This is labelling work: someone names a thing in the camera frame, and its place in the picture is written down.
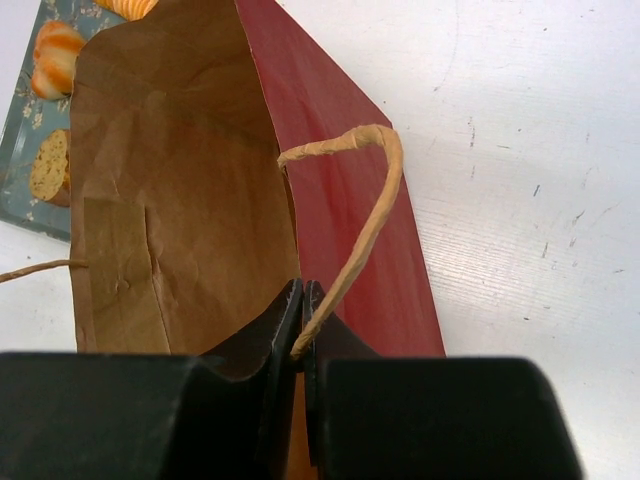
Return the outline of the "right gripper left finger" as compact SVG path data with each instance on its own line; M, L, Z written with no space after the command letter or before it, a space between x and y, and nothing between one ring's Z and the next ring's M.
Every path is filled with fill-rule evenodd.
M303 285L199 356L1 357L5 479L282 479Z

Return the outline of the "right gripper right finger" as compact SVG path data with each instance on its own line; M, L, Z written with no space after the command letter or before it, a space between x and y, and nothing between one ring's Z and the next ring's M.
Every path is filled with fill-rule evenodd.
M304 358L324 479L579 479L554 390L531 361L447 357L426 280L364 280Z

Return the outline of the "red paper bag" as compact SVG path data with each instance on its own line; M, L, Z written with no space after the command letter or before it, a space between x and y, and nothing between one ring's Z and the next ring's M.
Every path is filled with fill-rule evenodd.
M199 356L300 280L321 330L428 276L389 120L273 1L162 1L96 34L70 108L78 349Z

